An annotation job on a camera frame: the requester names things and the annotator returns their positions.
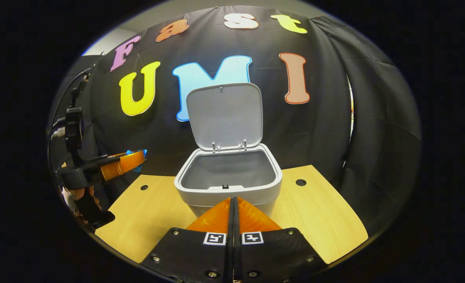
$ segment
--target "lid hinge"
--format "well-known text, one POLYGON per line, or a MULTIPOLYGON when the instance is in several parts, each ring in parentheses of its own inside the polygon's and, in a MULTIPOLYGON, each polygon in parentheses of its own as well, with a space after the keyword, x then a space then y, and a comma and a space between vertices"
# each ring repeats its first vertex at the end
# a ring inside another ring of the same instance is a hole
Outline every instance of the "lid hinge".
POLYGON ((212 147, 212 149, 213 149, 213 153, 215 153, 215 151, 220 152, 220 145, 217 145, 217 146, 215 147, 215 142, 211 143, 211 147, 212 147))
POLYGON ((247 151, 247 140, 243 140, 243 144, 238 143, 238 150, 244 150, 247 151))

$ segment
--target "wooden table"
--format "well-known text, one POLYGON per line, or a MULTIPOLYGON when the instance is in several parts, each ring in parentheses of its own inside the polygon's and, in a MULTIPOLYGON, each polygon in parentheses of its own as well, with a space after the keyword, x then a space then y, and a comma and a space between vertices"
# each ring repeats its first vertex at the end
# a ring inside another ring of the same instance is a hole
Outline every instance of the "wooden table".
MULTIPOLYGON (((312 165, 282 172, 281 192, 271 215, 281 228, 299 229, 328 264, 367 240, 367 231, 353 209, 312 165), (307 184, 299 186, 297 179, 307 184)), ((169 228, 186 228, 196 220, 174 180, 140 175, 110 207, 115 220, 97 229, 96 235, 141 262, 169 228)))

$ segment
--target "open lid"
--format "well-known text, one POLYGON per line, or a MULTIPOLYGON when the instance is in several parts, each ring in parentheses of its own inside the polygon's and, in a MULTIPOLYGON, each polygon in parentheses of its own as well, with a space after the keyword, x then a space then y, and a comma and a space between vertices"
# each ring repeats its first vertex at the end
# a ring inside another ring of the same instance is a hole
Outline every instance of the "open lid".
POLYGON ((254 147, 262 139, 262 97, 251 83, 196 88, 187 95, 187 112, 197 145, 212 151, 254 147))

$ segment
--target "letter a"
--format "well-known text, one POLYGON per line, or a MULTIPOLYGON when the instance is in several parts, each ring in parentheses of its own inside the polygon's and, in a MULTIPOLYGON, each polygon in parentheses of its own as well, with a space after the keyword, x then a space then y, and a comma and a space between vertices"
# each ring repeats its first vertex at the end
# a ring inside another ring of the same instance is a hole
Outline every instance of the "letter a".
POLYGON ((160 32, 160 34, 155 38, 155 41, 160 42, 163 41, 164 39, 183 32, 184 30, 188 29, 189 25, 187 25, 187 20, 183 18, 182 20, 178 20, 176 22, 173 22, 166 27, 163 27, 160 32))

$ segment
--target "blue letter m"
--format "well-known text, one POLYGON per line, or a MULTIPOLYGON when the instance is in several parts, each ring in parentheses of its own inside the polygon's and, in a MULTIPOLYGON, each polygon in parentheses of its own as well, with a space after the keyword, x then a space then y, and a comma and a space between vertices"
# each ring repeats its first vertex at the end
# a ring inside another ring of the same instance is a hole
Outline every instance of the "blue letter m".
POLYGON ((189 121, 187 113, 187 95, 196 88, 232 83, 249 83, 248 65, 252 62, 249 56, 236 55, 225 58, 218 67, 215 78, 211 78, 198 63, 187 63, 176 67, 173 75, 180 83, 180 111, 177 120, 189 121))

